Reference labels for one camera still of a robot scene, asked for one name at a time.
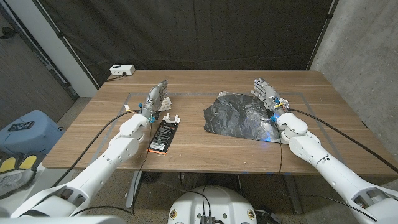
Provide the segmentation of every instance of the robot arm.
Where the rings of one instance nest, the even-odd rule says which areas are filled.
[[[398,218],[398,192],[366,182],[322,147],[308,131],[307,124],[286,108],[288,102],[263,79],[254,81],[252,93],[274,112],[281,136],[290,150],[319,171],[345,203],[368,214],[351,210],[360,223],[395,223]]]
[[[112,138],[107,150],[70,182],[43,190],[24,202],[11,218],[21,216],[68,217],[87,208],[92,198],[109,179],[116,168],[132,157],[144,140],[153,114],[163,101],[167,80],[154,86],[141,109],[120,126],[120,132]]]

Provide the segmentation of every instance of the black cable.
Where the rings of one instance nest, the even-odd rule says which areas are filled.
[[[118,210],[120,210],[120,211],[127,212],[128,214],[132,215],[132,213],[131,213],[130,211],[125,210],[125,209],[123,209],[123,208],[119,208],[119,207],[115,207],[115,206],[109,206],[109,205],[103,205],[103,206],[93,206],[93,207],[89,207],[89,208],[82,209],[82,210],[80,210],[79,212],[76,212],[76,213],[74,213],[73,215],[71,215],[71,217],[74,217],[75,215],[77,215],[77,214],[79,214],[79,213],[81,213],[81,212],[85,212],[85,211],[87,211],[87,210],[96,209],[96,208],[113,208],[113,209],[118,209]]]
[[[126,72],[123,72],[120,76],[118,76],[118,77],[114,77],[114,78],[110,78],[110,79],[107,79],[107,80],[105,80],[106,82],[109,82],[109,81],[116,81],[116,80],[119,80],[120,78],[122,78],[122,77],[124,77],[124,76],[126,76]]]
[[[180,173],[180,182],[181,182],[181,195],[182,195],[182,173]]]
[[[207,201],[207,204],[209,205],[209,216],[211,215],[211,209],[210,209],[210,202],[209,202],[209,200],[207,199],[207,197],[204,195],[204,194],[201,194],[201,193],[198,193],[198,192],[194,192],[194,191],[187,191],[187,193],[195,193],[195,194],[198,194],[198,195],[201,195],[202,196],[202,198],[204,197],[205,199],[206,199],[206,201]],[[203,215],[205,216],[205,203],[203,203]]]
[[[140,173],[140,171],[141,171],[141,169],[142,169],[142,166],[144,166],[144,163],[145,163],[145,161],[147,160],[148,152],[149,152],[149,151],[148,151],[148,148],[149,148],[149,146],[150,146],[151,137],[152,137],[152,123],[150,124],[149,143],[148,143],[148,147],[147,147],[147,154],[145,155],[144,162],[142,162],[142,164],[141,164],[141,166],[140,166],[140,168],[139,168],[139,170],[138,170],[138,174]],[[137,175],[136,180],[134,181],[134,185],[132,186],[132,205],[131,205],[132,214],[134,214],[134,203],[136,202],[136,201],[134,200],[134,196],[136,195],[136,184],[137,184],[138,176],[139,176],[139,175]]]
[[[276,128],[277,128],[277,130],[278,130],[278,134],[279,134],[279,143],[280,143],[280,166],[279,166],[279,174],[280,174],[280,171],[281,171],[281,169],[282,169],[282,140],[281,140],[281,138],[280,138],[280,132],[279,132],[278,124],[277,124],[276,122],[275,122],[275,125],[276,125]],[[282,191],[282,189],[281,189],[281,187],[280,187],[280,178],[278,178],[278,188],[279,188],[279,191],[282,193],[283,196],[292,197],[291,195],[286,195],[286,194],[283,193],[283,191]],[[299,196],[301,196],[301,197],[318,197],[318,198],[328,199],[328,200],[331,200],[332,202],[337,202],[337,203],[340,203],[340,204],[342,204],[342,205],[345,205],[345,206],[347,206],[347,207],[349,207],[349,208],[352,208],[352,209],[356,210],[357,212],[360,212],[360,213],[362,213],[363,215],[366,215],[366,216],[369,217],[371,220],[377,222],[377,220],[376,220],[375,218],[373,218],[373,217],[371,217],[370,215],[368,215],[368,214],[362,212],[361,210],[359,210],[359,209],[357,209],[357,208],[355,208],[355,207],[352,207],[351,205],[348,205],[348,204],[346,204],[346,203],[343,203],[343,202],[340,202],[340,201],[338,201],[338,200],[335,200],[335,199],[333,199],[333,198],[323,197],[323,196],[319,196],[319,195],[299,195]]]
[[[300,111],[300,110],[296,110],[296,109],[293,109],[293,108],[289,108],[288,110],[289,110],[289,111],[295,111],[295,112],[298,112],[298,113],[302,113],[302,114],[304,114],[305,116],[309,116],[310,118],[313,118],[313,119],[315,119],[315,120],[321,122],[322,124],[328,126],[328,127],[331,128],[332,130],[336,131],[337,133],[341,134],[342,136],[346,137],[347,139],[349,139],[349,140],[352,141],[353,143],[359,145],[361,148],[363,148],[363,149],[365,149],[366,151],[368,151],[368,153],[372,154],[374,157],[378,158],[380,161],[382,161],[383,163],[385,163],[385,165],[389,166],[393,171],[395,171],[396,173],[398,173],[398,168],[396,168],[396,167],[395,167],[394,165],[392,165],[390,162],[388,162],[387,160],[385,160],[385,158],[383,158],[383,157],[381,157],[379,154],[373,152],[372,150],[370,150],[370,148],[364,146],[363,144],[361,144],[361,143],[358,142],[357,140],[355,140],[355,139],[349,137],[349,136],[346,135],[345,133],[343,133],[343,132],[341,132],[340,130],[336,129],[336,128],[333,127],[332,125],[330,125],[330,124],[326,123],[325,121],[322,121],[321,119],[319,119],[319,118],[317,118],[317,117],[315,117],[315,116],[312,116],[312,115],[310,115],[310,114],[308,114],[308,113],[306,113],[306,112],[303,112],[303,111]]]
[[[207,187],[207,182],[205,187],[203,188],[202,192],[201,192],[201,202],[203,203],[203,215],[205,215],[205,199],[203,199],[205,197],[205,189]]]
[[[370,216],[370,215],[368,215],[368,214],[362,212],[361,210],[357,209],[356,207],[353,207],[353,206],[348,205],[348,204],[346,204],[346,203],[340,202],[340,201],[338,201],[338,200],[336,200],[336,199],[328,198],[328,197],[323,197],[323,196],[319,196],[319,195],[300,195],[300,196],[324,198],[324,199],[331,200],[332,202],[340,203],[340,204],[345,205],[345,206],[347,206],[347,207],[349,207],[349,208],[352,208],[353,210],[356,210],[357,212],[362,213],[363,215],[366,215],[366,216],[367,216],[368,218],[370,218],[371,220],[377,222],[377,219],[375,219],[375,218],[373,218],[372,216]]]
[[[121,116],[126,115],[128,113],[131,113],[131,111],[127,111],[127,112],[124,112],[122,114],[119,114],[115,118],[113,118],[111,121],[109,121],[107,124],[105,124],[105,126],[99,131],[99,133],[93,138],[93,140],[91,140],[91,142],[86,147],[86,149],[80,154],[79,158],[77,158],[77,160],[72,164],[72,166],[70,166],[69,169],[51,187],[56,187],[68,175],[68,173],[76,166],[76,164],[80,161],[80,159],[86,154],[87,150],[95,142],[95,140],[98,138],[98,136],[100,136],[100,134],[105,130],[106,127],[108,127],[116,119],[118,119]]]

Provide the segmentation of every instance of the black curtain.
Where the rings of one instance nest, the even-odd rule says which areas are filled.
[[[332,0],[40,0],[96,81],[113,64],[305,70]]]

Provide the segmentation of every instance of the gray wall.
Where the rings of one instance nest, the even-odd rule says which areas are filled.
[[[324,74],[396,160],[397,46],[398,1],[341,0],[310,68]]]

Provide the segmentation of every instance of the robot finger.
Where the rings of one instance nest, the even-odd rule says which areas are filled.
[[[265,98],[264,98],[260,93],[254,91],[254,90],[251,90],[250,92],[251,92],[254,96],[256,96],[257,98],[259,98],[261,101],[264,101],[264,100],[265,100]]]

